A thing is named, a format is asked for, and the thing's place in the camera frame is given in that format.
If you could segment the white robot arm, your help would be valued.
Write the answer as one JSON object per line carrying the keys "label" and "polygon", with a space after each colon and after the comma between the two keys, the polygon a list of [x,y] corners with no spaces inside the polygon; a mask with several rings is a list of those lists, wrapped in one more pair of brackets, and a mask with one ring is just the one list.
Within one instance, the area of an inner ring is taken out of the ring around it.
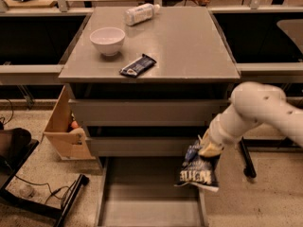
{"label": "white robot arm", "polygon": [[278,87],[244,82],[230,97],[230,105],[211,121],[203,138],[199,138],[199,155],[219,156],[227,146],[234,146],[253,128],[271,125],[300,147],[303,146],[303,111],[286,101]]}

